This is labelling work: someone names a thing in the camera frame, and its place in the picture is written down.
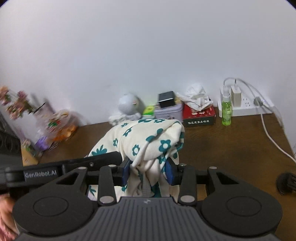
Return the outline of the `person left hand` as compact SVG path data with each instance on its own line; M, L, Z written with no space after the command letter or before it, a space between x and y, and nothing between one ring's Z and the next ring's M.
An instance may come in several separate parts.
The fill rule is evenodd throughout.
M14 204L15 201L8 193L1 195L1 240L4 241L15 240L18 236L18 231L12 215Z

